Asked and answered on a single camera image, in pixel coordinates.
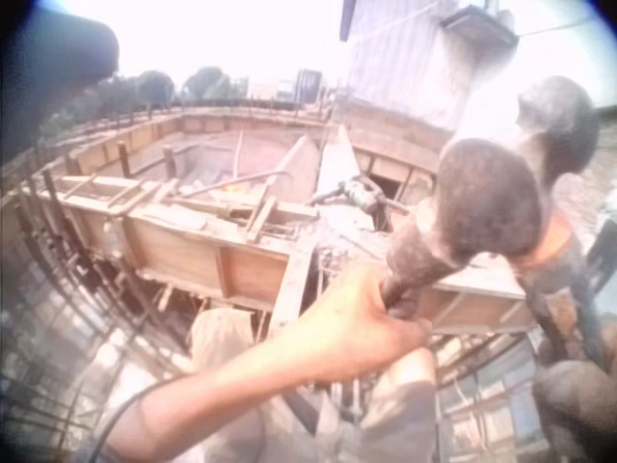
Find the hammer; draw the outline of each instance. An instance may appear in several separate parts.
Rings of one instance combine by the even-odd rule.
[[[604,369],[585,260],[551,196],[561,175],[580,173],[591,160],[598,117],[589,95],[561,76],[520,94],[519,109],[513,132],[454,139],[443,148],[433,197],[392,236],[382,298],[394,316],[410,318],[393,307],[404,292],[461,270],[478,253],[500,254],[557,355],[568,354],[550,307],[569,304],[586,356]]]

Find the wooden board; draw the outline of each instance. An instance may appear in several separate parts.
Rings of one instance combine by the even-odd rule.
[[[277,166],[289,176],[268,180],[268,193],[290,203],[306,203],[312,197],[319,176],[321,153],[307,135],[301,137]]]

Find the leg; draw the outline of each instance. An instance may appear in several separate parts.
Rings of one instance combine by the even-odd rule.
[[[435,362],[426,348],[392,364],[375,386],[355,435],[343,439],[343,453],[360,461],[430,461],[436,432],[435,384]]]
[[[523,279],[518,279],[518,282],[524,290],[525,300],[528,308],[531,310],[531,314],[550,341],[552,352],[555,356],[554,360],[566,359],[568,357],[566,342],[552,319],[549,305],[544,295],[531,285],[528,285]]]
[[[217,368],[253,344],[251,315],[235,309],[200,313],[191,328],[195,370]],[[264,446],[264,424],[258,409],[230,422],[201,442],[205,462],[256,462]]]

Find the construction site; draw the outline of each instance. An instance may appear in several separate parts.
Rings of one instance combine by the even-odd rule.
[[[445,166],[457,164],[444,160],[467,134],[472,96],[541,38],[519,37],[500,10],[433,3],[344,1],[339,38],[354,55],[330,100],[178,106],[76,127],[3,160],[1,420],[30,461],[64,461],[114,407],[191,372],[198,314],[232,308],[236,329],[258,344],[353,262],[392,268],[392,237],[445,201]],[[549,191],[582,243],[602,323],[617,320],[616,216],[599,219],[617,178],[613,96],[596,104],[599,141],[584,172]],[[494,104],[516,106],[517,96]],[[518,175],[495,153],[499,172]],[[545,461],[531,394],[545,326],[513,270],[523,258],[482,250],[414,288],[414,316],[433,324],[433,461]],[[585,338],[574,306],[550,309],[562,333]],[[370,385],[307,394],[325,390],[358,422]]]

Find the person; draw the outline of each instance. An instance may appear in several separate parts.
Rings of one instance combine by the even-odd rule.
[[[431,324],[389,316],[379,292],[383,277],[382,267],[354,266],[295,323],[250,348],[234,323],[211,330],[218,337],[217,355],[203,351],[204,342],[213,343],[212,337],[201,337],[202,345],[193,349],[200,371],[133,403],[107,439],[105,461],[166,461],[195,445],[205,458],[200,461],[430,461],[435,446],[436,379],[432,354],[424,344]],[[194,335],[200,325],[213,323],[200,322],[198,317]],[[596,397],[596,403],[604,400],[606,413],[617,420],[617,388],[610,382],[614,378],[589,362],[551,362],[544,362],[541,380],[534,385],[536,400],[543,402],[538,408],[546,412],[543,425],[551,442],[559,446],[559,436],[563,438],[563,432],[557,432],[557,440],[553,439],[550,432],[555,423],[562,431],[577,426],[565,423],[563,414],[558,420],[555,407],[571,417],[581,415],[580,410],[572,410],[577,398],[573,395],[580,394],[578,383],[583,383],[581,372],[602,383],[598,388],[604,396]],[[570,375],[569,389],[564,391],[566,383],[554,378],[552,368]],[[282,399],[285,392],[308,383],[345,381],[376,370],[384,374],[357,424],[343,422],[324,394],[319,423],[309,433],[292,413],[294,407]],[[558,400],[552,396],[555,381],[561,388]],[[602,431],[611,424],[603,422]],[[575,440],[576,432],[569,437]],[[583,442],[578,450],[584,453],[586,445]],[[568,451],[564,446],[560,450]]]

